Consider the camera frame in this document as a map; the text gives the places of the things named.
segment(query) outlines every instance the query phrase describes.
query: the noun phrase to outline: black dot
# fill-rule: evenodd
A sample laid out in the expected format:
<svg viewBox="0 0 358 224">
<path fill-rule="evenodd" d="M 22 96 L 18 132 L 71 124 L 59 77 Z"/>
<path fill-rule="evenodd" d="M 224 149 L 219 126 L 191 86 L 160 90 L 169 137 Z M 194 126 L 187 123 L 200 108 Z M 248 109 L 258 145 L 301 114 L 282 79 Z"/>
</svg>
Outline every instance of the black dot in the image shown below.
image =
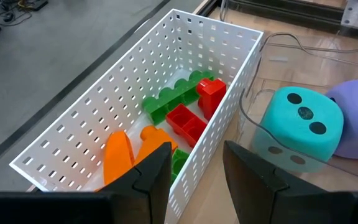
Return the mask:
<svg viewBox="0 0 358 224">
<path fill-rule="evenodd" d="M 280 154 L 283 152 L 280 148 L 274 146 L 270 146 L 267 150 L 272 154 Z"/>
<path fill-rule="evenodd" d="M 326 126 L 321 122 L 313 122 L 309 125 L 309 128 L 315 134 L 324 134 L 327 131 Z"/>
<path fill-rule="evenodd" d="M 302 119 L 311 119 L 313 118 L 313 112 L 311 109 L 301 106 L 298 109 L 298 114 Z"/>
<path fill-rule="evenodd" d="M 300 104 L 302 102 L 301 96 L 296 93 L 288 94 L 287 99 L 293 104 Z"/>
<path fill-rule="evenodd" d="M 299 164 L 299 165 L 305 165 L 306 164 L 306 161 L 304 159 L 302 159 L 301 157 L 299 156 L 291 156 L 290 157 L 291 161 L 296 163 L 296 164 Z"/>
</svg>

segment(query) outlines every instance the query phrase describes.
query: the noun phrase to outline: red toy block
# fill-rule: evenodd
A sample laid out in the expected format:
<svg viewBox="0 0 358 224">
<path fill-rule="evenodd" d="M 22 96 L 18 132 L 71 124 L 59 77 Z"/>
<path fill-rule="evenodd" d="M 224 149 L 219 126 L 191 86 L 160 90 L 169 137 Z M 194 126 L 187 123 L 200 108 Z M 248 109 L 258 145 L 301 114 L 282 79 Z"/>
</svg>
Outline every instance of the red toy block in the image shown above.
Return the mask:
<svg viewBox="0 0 358 224">
<path fill-rule="evenodd" d="M 210 120 L 226 94 L 226 84 L 218 79 L 211 81 L 204 78 L 197 85 L 197 93 L 201 96 L 198 106 L 205 119 Z"/>
<path fill-rule="evenodd" d="M 167 114 L 167 123 L 173 131 L 186 139 L 190 147 L 194 147 L 206 128 L 206 123 L 199 119 L 183 104 L 179 104 Z"/>
</svg>

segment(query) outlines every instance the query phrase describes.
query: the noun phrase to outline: cyan dice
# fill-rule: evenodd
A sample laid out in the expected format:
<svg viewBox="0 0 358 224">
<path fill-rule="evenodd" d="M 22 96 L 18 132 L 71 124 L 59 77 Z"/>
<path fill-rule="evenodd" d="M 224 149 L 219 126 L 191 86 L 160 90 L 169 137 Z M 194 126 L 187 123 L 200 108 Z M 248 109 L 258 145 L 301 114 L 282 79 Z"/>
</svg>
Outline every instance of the cyan dice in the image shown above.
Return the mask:
<svg viewBox="0 0 358 224">
<path fill-rule="evenodd" d="M 260 122 L 275 139 L 258 129 L 252 147 L 281 168 L 317 172 L 324 166 L 320 161 L 334 154 L 343 122 L 341 109 L 328 97 L 306 88 L 284 87 L 274 93 Z"/>
</svg>

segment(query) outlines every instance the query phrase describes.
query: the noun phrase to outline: metal frame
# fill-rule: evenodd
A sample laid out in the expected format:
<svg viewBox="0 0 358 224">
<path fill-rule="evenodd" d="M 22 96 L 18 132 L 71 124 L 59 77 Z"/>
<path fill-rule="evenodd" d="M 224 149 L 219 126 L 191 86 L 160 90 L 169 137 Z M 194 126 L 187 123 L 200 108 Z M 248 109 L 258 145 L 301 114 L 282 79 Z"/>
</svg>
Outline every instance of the metal frame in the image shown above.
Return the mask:
<svg viewBox="0 0 358 224">
<path fill-rule="evenodd" d="M 300 0 L 228 1 L 236 11 L 358 39 L 358 29 L 341 25 L 344 10 L 338 7 Z"/>
</svg>

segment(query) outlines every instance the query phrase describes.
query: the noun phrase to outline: white plastic basket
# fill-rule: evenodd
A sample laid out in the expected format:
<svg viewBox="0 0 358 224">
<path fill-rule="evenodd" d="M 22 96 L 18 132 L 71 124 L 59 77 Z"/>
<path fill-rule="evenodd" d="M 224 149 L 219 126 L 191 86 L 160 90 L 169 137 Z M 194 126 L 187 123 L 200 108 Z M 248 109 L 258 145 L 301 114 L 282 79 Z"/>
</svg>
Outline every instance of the white plastic basket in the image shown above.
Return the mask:
<svg viewBox="0 0 358 224">
<path fill-rule="evenodd" d="M 148 122 L 142 100 L 188 78 L 193 70 L 209 70 L 227 84 L 227 93 L 171 187 L 166 223 L 176 223 L 238 106 L 241 90 L 250 83 L 262 34 L 171 10 L 10 166 L 43 191 L 101 187 L 108 136 L 125 130 L 136 155 L 139 133 Z M 158 128 L 173 133 L 165 123 Z M 181 149 L 191 150 L 174 138 Z"/>
</svg>

